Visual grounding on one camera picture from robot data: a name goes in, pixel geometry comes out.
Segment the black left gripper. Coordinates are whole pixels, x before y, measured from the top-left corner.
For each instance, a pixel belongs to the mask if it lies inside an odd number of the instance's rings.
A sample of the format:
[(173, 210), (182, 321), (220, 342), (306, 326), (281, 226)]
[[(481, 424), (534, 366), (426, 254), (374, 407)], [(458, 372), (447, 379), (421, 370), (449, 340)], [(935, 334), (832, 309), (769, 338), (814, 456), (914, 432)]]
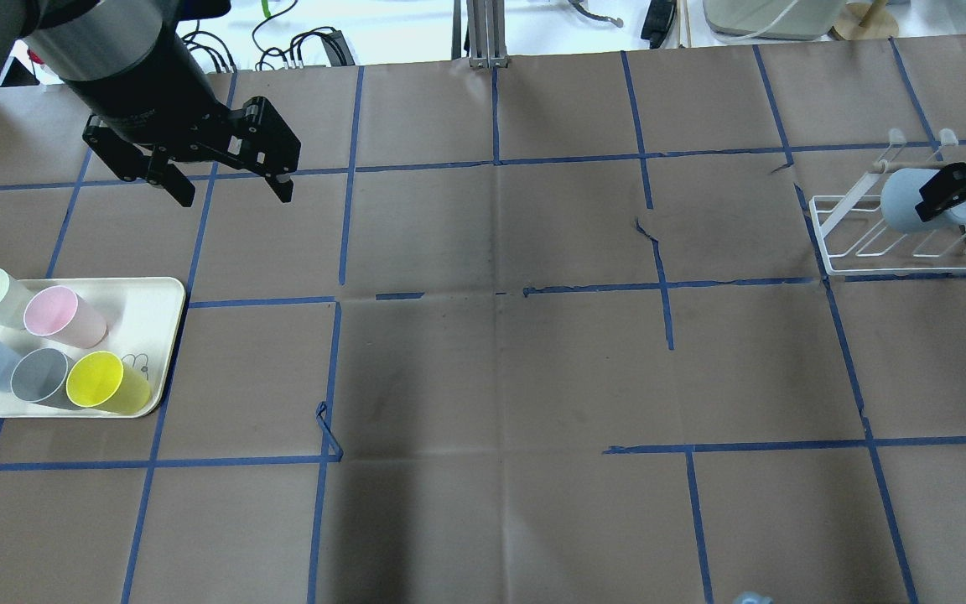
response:
[(177, 34), (157, 34), (141, 57), (102, 79), (81, 81), (91, 108), (83, 138), (120, 180), (145, 180), (185, 209), (195, 185), (180, 162), (219, 162), (264, 177), (281, 203), (293, 199), (300, 141), (271, 101), (220, 102)]

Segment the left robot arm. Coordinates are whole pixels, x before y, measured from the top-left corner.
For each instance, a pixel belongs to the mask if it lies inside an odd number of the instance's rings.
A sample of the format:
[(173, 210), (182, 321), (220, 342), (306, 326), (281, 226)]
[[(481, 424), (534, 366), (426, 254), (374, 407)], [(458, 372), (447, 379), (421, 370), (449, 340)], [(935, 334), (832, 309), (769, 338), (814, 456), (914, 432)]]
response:
[(91, 109), (83, 138), (123, 182), (189, 207), (179, 165), (218, 162), (290, 202), (299, 138), (268, 99), (220, 102), (175, 28), (154, 1), (0, 1), (0, 71), (23, 41)]

